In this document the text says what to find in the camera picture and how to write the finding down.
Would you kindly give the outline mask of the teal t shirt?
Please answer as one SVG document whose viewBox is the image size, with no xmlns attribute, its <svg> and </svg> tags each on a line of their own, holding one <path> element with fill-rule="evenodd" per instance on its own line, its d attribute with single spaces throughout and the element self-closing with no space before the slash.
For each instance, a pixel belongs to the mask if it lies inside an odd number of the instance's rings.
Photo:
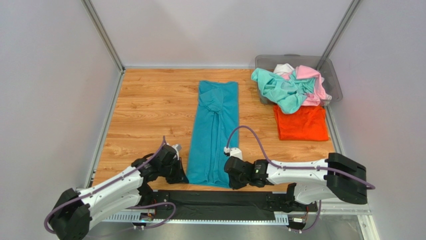
<svg viewBox="0 0 426 240">
<path fill-rule="evenodd" d="M 224 147 L 238 147 L 239 126 L 238 83 L 202 80 L 198 85 L 198 105 L 187 160 L 186 175 L 191 184 L 228 188 L 229 176 L 224 171 L 228 160 Z"/>
</svg>

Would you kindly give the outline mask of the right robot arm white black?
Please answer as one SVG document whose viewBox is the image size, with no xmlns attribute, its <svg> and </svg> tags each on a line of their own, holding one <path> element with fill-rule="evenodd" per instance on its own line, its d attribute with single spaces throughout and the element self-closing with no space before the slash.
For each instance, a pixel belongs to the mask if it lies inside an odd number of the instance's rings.
<svg viewBox="0 0 426 240">
<path fill-rule="evenodd" d="M 229 186 L 238 190 L 247 185 L 263 188 L 287 184 L 285 198 L 279 198 L 274 210 L 285 213 L 301 212 L 322 200 L 339 199 L 345 203 L 365 205 L 367 169 L 356 161 L 336 152 L 327 158 L 306 162 L 283 162 L 259 159 L 251 163 L 242 155 L 229 154 L 224 171 Z"/>
</svg>

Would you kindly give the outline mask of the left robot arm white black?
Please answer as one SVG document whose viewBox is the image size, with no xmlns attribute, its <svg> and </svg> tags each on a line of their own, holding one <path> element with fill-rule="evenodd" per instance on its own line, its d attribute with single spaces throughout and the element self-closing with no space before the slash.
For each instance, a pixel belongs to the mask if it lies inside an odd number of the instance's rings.
<svg viewBox="0 0 426 240">
<path fill-rule="evenodd" d="M 60 240 L 81 240 L 103 220 L 120 211 L 155 209 L 159 206 L 176 209 L 167 199 L 154 200 L 149 182 L 159 177 L 168 184 L 187 184 L 180 157 L 181 146 L 165 142 L 155 153 L 136 159 L 130 166 L 95 186 L 65 190 L 52 211 L 44 219 L 44 228 Z"/>
</svg>

